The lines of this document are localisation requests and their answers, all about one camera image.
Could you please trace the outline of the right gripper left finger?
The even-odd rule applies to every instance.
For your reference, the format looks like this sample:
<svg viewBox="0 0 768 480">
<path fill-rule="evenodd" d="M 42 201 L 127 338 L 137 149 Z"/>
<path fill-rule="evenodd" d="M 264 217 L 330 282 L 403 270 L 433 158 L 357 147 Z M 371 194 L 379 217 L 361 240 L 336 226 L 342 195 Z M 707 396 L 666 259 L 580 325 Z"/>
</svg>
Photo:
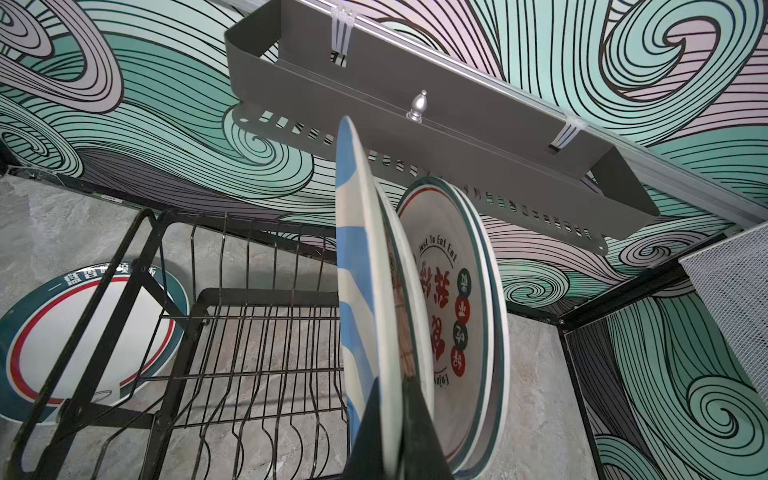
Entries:
<svg viewBox="0 0 768 480">
<path fill-rule="evenodd" d="M 373 382 L 365 413 L 356 436 L 344 480 L 380 480 L 384 478 L 382 460 L 379 380 Z"/>
</svg>

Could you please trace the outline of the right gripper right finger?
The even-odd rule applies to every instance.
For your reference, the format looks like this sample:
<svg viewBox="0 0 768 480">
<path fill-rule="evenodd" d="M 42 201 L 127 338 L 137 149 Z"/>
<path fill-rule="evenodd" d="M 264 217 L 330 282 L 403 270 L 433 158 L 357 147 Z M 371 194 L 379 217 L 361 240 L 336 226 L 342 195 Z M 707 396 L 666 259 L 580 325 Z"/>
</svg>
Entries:
<svg viewBox="0 0 768 480">
<path fill-rule="evenodd" d="M 415 377 L 403 380 L 402 479 L 453 479 Z"/>
</svg>

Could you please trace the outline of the white plate green flower outline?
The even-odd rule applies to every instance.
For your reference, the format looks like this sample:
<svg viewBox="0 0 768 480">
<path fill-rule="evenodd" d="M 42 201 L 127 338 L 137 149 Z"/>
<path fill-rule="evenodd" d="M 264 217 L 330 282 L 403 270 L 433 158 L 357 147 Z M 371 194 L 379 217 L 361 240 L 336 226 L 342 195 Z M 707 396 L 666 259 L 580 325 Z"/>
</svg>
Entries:
<svg viewBox="0 0 768 480">
<path fill-rule="evenodd" d="M 494 309 L 494 364 L 490 399 L 479 440 L 464 467 L 454 474 L 455 479 L 477 479 L 489 468 L 497 452 L 506 424 L 510 388 L 510 343 L 506 301 L 497 260 L 488 233 L 477 209 L 469 197 L 458 192 L 482 238 L 482 248 L 489 267 L 492 306 Z"/>
</svg>

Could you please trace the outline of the orange sunburst plate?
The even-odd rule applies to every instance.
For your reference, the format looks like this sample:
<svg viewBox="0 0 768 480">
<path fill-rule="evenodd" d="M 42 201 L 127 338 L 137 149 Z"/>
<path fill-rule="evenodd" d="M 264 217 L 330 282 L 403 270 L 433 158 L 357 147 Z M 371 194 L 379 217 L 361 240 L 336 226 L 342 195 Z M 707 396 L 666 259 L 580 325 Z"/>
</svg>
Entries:
<svg viewBox="0 0 768 480">
<path fill-rule="evenodd" d="M 382 212 L 388 249 L 401 372 L 404 379 L 418 380 L 428 418 L 433 420 L 435 409 L 433 358 L 424 293 L 414 254 L 400 218 L 383 188 L 377 182 L 374 184 Z"/>
</svg>

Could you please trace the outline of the blue striped plate large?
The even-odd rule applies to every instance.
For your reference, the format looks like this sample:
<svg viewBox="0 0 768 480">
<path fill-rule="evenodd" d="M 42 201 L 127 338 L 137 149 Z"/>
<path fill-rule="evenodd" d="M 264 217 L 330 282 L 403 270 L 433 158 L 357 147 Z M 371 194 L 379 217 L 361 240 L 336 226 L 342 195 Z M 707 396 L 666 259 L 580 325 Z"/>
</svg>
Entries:
<svg viewBox="0 0 768 480">
<path fill-rule="evenodd" d="M 384 478 L 394 479 L 403 399 L 391 272 L 376 181 L 348 116 L 339 123 L 335 163 L 337 281 L 350 446 L 378 379 Z"/>
</svg>

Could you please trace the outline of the black wire dish rack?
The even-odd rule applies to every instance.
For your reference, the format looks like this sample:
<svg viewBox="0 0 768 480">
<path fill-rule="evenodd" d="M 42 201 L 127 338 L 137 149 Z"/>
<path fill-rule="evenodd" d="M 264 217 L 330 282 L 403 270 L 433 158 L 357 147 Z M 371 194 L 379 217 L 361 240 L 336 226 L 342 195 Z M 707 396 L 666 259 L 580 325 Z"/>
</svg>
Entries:
<svg viewBox="0 0 768 480">
<path fill-rule="evenodd" d="M 73 396 L 55 423 L 40 423 L 123 262 L 130 278 Z M 350 420 L 332 227 L 144 210 L 108 260 L 68 272 L 102 263 L 107 271 L 30 415 L 6 420 L 3 478 L 341 477 Z M 142 289 L 182 327 L 182 340 L 141 389 L 114 406 L 97 404 Z"/>
</svg>

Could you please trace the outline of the white plate red characters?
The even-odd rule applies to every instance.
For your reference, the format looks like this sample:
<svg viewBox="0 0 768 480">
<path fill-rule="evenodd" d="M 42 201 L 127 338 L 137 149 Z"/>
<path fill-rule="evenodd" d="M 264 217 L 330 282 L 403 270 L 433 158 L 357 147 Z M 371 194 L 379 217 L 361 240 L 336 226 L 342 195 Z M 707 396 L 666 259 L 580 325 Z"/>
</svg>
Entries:
<svg viewBox="0 0 768 480">
<path fill-rule="evenodd" d="M 470 460 L 491 393 L 493 307 L 478 225 L 463 194 L 422 177 L 397 215 L 425 297 L 435 386 L 433 425 L 451 472 Z"/>
</svg>

